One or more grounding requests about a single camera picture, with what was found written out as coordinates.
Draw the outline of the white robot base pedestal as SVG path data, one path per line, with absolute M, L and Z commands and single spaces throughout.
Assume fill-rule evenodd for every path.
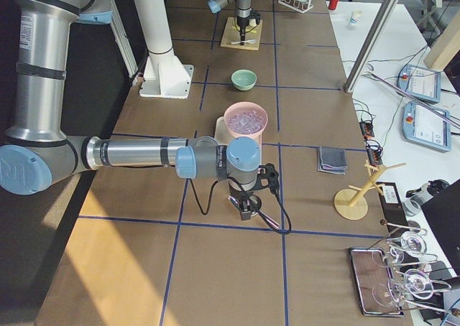
M 194 71 L 175 55 L 164 0 L 134 0 L 147 47 L 144 82 L 139 94 L 146 98 L 186 99 Z

